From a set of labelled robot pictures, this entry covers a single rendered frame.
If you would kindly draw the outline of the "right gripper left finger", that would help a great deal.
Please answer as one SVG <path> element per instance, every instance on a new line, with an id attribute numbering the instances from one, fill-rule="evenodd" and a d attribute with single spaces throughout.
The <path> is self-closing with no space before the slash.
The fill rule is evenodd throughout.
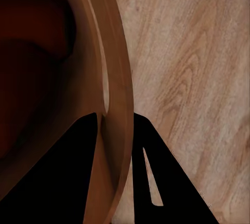
<path id="1" fill-rule="evenodd" d="M 83 224 L 98 133 L 79 118 L 0 201 L 0 224 Z"/>

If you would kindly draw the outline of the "can of soda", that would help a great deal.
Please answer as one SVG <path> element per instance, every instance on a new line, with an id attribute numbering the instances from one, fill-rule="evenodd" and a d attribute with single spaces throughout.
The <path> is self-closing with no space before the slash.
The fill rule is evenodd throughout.
<path id="1" fill-rule="evenodd" d="M 55 81 L 47 54 L 22 39 L 0 41 L 0 160 L 11 151 Z"/>
<path id="2" fill-rule="evenodd" d="M 51 59 L 73 53 L 70 9 L 56 0 L 0 0 L 0 41 L 22 39 Z"/>

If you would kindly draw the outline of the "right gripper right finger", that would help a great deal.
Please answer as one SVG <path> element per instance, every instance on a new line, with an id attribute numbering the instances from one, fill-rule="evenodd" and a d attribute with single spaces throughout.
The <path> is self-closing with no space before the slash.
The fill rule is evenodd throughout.
<path id="1" fill-rule="evenodd" d="M 164 206 L 154 206 L 143 148 Z M 132 146 L 134 224 L 219 224 L 146 117 L 134 113 Z"/>

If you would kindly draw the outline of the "trash can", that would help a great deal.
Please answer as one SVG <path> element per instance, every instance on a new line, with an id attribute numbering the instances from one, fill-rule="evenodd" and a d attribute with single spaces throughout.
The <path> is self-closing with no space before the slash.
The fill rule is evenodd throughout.
<path id="1" fill-rule="evenodd" d="M 91 0 L 107 65 L 106 113 L 101 49 L 89 2 L 56 1 L 70 9 L 73 53 L 51 59 L 52 88 L 0 160 L 0 201 L 79 118 L 95 112 L 98 133 L 83 224 L 110 224 L 127 181 L 134 136 L 133 86 L 121 15 L 117 0 Z"/>

